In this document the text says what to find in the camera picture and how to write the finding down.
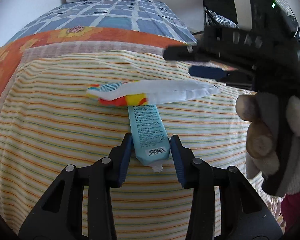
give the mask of striped cloth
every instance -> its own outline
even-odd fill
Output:
[[[144,79],[202,80],[189,65],[158,55],[128,51],[43,58],[21,65],[0,114],[0,213],[18,232],[43,192],[68,164],[83,167],[107,156],[130,132],[127,107],[109,107],[86,97],[90,84]],[[213,166],[237,166],[245,174],[245,136],[249,123],[235,112],[245,90],[217,84],[221,93],[181,103],[158,105],[168,136]],[[273,213],[277,199],[261,191],[261,176],[251,181]],[[87,192],[83,233],[87,235]],[[178,183],[173,160],[153,173],[132,158],[126,182],[112,189],[119,239],[184,239],[192,190]],[[216,235],[220,199],[216,188]]]

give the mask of barcode label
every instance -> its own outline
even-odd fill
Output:
[[[166,149],[164,147],[160,147],[160,148],[157,148],[157,149],[146,150],[146,152],[149,156],[152,156],[152,155],[157,155],[159,153],[165,153]]]

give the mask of light blue tube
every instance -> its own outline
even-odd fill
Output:
[[[170,142],[156,105],[128,106],[136,158],[154,172],[169,158]]]

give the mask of gloved hand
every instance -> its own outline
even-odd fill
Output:
[[[260,171],[266,178],[275,174],[279,169],[279,160],[275,152],[276,134],[278,125],[275,118],[271,118],[272,109],[276,105],[276,96],[268,93],[256,95],[241,95],[236,102],[236,111],[242,120],[252,122],[247,132],[247,178],[252,179]],[[300,137],[300,99],[293,96],[289,99],[286,118],[293,133]],[[300,153],[294,174],[290,178],[287,194],[293,195],[300,192]]]

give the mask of blue plaid bed sheet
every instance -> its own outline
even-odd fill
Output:
[[[8,43],[31,34],[76,26],[119,28],[196,43],[173,11],[155,0],[89,0],[63,4],[30,22]]]

